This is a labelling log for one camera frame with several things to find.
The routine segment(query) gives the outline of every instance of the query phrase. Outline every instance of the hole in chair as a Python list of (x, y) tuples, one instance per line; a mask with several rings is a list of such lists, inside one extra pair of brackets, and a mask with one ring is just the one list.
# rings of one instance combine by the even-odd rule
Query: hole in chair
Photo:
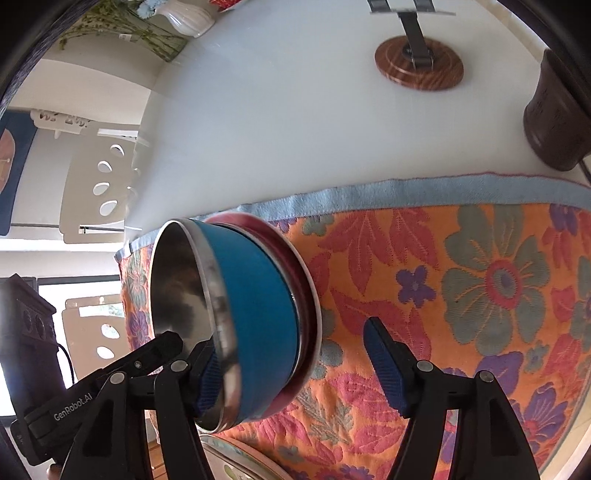
[(101, 173), (111, 173), (113, 171), (113, 167), (111, 167), (109, 162), (104, 160), (100, 161), (97, 167)]
[(102, 181), (101, 183), (97, 183), (95, 187), (92, 189), (92, 193), (96, 196), (103, 195), (104, 192), (111, 186), (111, 184), (107, 181)]
[(100, 332), (107, 338), (117, 339), (120, 337), (117, 329), (108, 323), (103, 323), (103, 325), (100, 326)]
[(125, 152), (123, 151), (123, 147), (121, 145), (115, 144), (111, 145), (111, 154), (115, 157), (123, 158), (125, 156)]
[(96, 348), (96, 353), (99, 354), (99, 357), (101, 357), (104, 360), (108, 360), (111, 358), (115, 358), (115, 354), (111, 351), (111, 349), (105, 347), (105, 346), (99, 346)]
[(103, 203), (99, 208), (99, 213), (103, 216), (109, 216), (115, 207), (117, 206), (117, 200), (109, 200), (108, 202)]

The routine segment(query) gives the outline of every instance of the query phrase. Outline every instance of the metal bowl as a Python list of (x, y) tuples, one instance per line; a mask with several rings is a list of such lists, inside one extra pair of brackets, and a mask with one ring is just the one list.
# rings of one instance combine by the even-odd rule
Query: metal bowl
[(222, 371), (215, 405), (196, 419), (220, 432), (258, 418), (292, 376), (297, 316), (281, 273), (249, 238), (222, 226), (171, 220), (150, 265), (154, 332), (177, 332), (184, 355), (213, 335)]
[(247, 231), (266, 246), (294, 295), (300, 328), (300, 354), (293, 375), (275, 397), (262, 418), (269, 417), (288, 406), (310, 379), (320, 357), (322, 315), (320, 301), (312, 276), (296, 248), (266, 221), (243, 212), (216, 213), (205, 220)]

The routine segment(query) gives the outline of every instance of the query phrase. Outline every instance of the floral tablecloth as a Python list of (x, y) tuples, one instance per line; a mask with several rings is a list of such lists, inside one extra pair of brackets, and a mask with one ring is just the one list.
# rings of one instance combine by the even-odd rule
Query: floral tablecloth
[[(590, 190), (527, 177), (438, 180), (239, 208), (271, 221), (302, 255), (323, 341), (313, 378), (288, 408), (222, 436), (295, 480), (385, 479), (406, 421), (388, 407), (363, 348), (363, 323), (379, 316), (417, 358), (459, 375), (492, 371), (538, 467), (551, 458), (589, 386)], [(133, 348), (150, 335), (151, 242), (118, 254)], [(436, 479), (447, 479), (456, 425), (450, 412)]]

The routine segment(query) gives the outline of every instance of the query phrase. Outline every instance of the brown cup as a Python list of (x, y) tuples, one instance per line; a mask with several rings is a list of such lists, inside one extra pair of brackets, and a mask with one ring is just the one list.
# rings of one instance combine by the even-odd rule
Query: brown cup
[(591, 152), (591, 91), (551, 50), (544, 52), (523, 124), (531, 148), (556, 170), (572, 170)]

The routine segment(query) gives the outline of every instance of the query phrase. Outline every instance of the light blue fabric border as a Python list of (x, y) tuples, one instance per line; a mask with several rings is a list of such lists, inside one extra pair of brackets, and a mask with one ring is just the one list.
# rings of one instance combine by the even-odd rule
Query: light blue fabric border
[[(268, 202), (247, 203), (231, 211), (247, 212), (267, 221), (327, 213), (383, 208), (440, 205), (516, 205), (559, 203), (591, 210), (591, 189), (568, 180), (495, 173), (438, 177), (434, 179), (385, 180), (300, 193)], [(212, 215), (194, 217), (203, 220)], [(156, 232), (125, 245), (115, 259), (154, 243)]]

